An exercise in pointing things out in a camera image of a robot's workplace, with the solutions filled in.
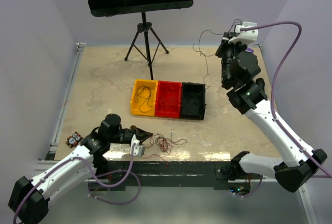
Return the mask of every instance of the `beige tabletop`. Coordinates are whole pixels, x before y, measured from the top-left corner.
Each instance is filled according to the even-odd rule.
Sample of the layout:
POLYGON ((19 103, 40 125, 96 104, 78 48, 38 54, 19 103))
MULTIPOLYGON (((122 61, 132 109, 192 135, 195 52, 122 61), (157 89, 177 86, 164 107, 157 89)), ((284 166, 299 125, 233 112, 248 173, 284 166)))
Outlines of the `beige tabletop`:
MULTIPOLYGON (((191 47, 168 47, 170 53, 158 50, 153 63, 155 80, 203 83, 206 65, 203 56, 191 47)), ((217 47, 204 47, 204 52, 214 54, 217 47)), ((271 86, 259 47, 255 47, 262 77, 266 82, 266 93, 271 86)), ((206 90, 205 118, 201 120, 179 120, 157 117, 142 117, 130 114, 130 98, 135 79, 150 79, 145 59, 133 49, 128 61, 124 57, 128 47, 86 47, 81 58, 78 74, 62 129, 56 160, 67 156, 72 149, 65 141, 77 131, 88 135, 100 125, 107 114, 118 114, 123 128, 135 125, 148 132, 157 132, 174 140, 185 138, 188 142, 175 146, 171 154, 164 154, 157 145, 145 150, 145 157, 158 154, 168 161, 227 161, 243 150, 257 155, 279 157, 277 150, 255 126, 238 110, 232 107, 221 87, 220 58, 207 58, 209 76, 206 90)), ((109 160, 128 160, 129 145, 111 145, 104 156, 109 160)), ((160 160, 156 156, 147 159, 160 160)))

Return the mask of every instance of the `black bin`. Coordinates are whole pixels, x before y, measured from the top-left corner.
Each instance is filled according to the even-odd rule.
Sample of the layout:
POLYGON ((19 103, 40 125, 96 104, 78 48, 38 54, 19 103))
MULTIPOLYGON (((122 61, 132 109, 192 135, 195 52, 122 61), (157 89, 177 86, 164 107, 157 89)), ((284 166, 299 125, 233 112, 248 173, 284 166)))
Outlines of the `black bin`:
POLYGON ((204 119, 205 84, 182 82, 181 119, 204 119))

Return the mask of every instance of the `plastic tray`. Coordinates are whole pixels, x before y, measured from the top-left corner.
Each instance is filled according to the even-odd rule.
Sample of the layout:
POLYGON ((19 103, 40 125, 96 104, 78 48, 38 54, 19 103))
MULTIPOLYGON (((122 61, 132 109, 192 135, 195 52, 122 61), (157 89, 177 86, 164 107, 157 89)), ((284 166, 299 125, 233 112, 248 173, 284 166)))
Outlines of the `plastic tray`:
POLYGON ((136 79, 130 100, 130 113, 134 115, 154 116, 157 88, 157 80, 136 79))
POLYGON ((181 82, 158 81, 155 116, 178 119, 180 109, 181 82))
POLYGON ((181 119, 204 119, 205 84, 182 82, 181 119))

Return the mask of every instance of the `white wall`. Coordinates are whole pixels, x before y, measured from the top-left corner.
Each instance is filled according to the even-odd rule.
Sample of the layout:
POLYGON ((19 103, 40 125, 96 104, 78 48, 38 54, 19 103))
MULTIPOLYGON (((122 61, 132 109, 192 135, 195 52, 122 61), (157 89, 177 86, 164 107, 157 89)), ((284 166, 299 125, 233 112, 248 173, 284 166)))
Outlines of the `white wall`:
POLYGON ((0 0, 0 219, 13 185, 44 158, 73 66, 75 43, 54 0, 0 0))
MULTIPOLYGON (((288 0, 278 20, 295 20, 303 33, 280 71, 276 88, 281 116, 314 148, 329 155, 324 166, 332 172, 332 0, 288 0)), ((274 27, 263 43, 270 78, 296 36, 293 26, 274 27)), ((309 180, 319 223, 330 223, 332 180, 309 180)))
MULTIPOLYGON (((129 45, 141 22, 139 13, 95 18, 88 0, 55 0, 76 41, 90 45, 129 45)), ((268 23, 276 20, 287 0, 194 0, 191 8, 147 13, 159 37, 166 44, 192 44, 206 29, 223 33, 233 20, 268 23)), ((267 35, 262 33, 259 42, 267 35)), ((219 44, 220 36, 206 35, 203 44, 219 44)))

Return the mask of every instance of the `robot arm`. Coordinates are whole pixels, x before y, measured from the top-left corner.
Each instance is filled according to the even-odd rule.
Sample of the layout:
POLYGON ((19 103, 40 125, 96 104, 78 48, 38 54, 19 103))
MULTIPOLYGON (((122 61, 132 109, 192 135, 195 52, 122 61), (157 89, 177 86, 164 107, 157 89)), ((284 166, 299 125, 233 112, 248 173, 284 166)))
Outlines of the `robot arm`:
POLYGON ((129 144, 134 156, 144 154, 142 142, 152 133, 134 125, 122 129, 120 122, 118 115, 107 115, 100 127, 93 129, 67 157, 30 180, 22 177, 15 183, 8 205, 24 224, 39 223, 59 197, 107 166, 103 154, 110 144, 129 144), (85 159, 90 167, 78 157, 85 159))
POLYGON ((263 79, 253 80, 260 73, 257 58, 246 51, 247 45, 257 39, 258 30, 241 31, 241 28, 254 26, 257 24, 243 22, 235 26, 234 32, 224 33, 216 52, 216 56, 222 59, 222 87, 231 89, 227 93, 230 103, 263 131, 281 158, 256 156, 243 151, 231 160, 232 169, 235 175, 256 173, 275 178, 283 188, 295 192, 317 171, 317 166, 280 128, 276 119, 319 164, 326 160, 327 155, 303 141, 278 113, 276 119, 273 117, 264 82, 261 83, 263 79))

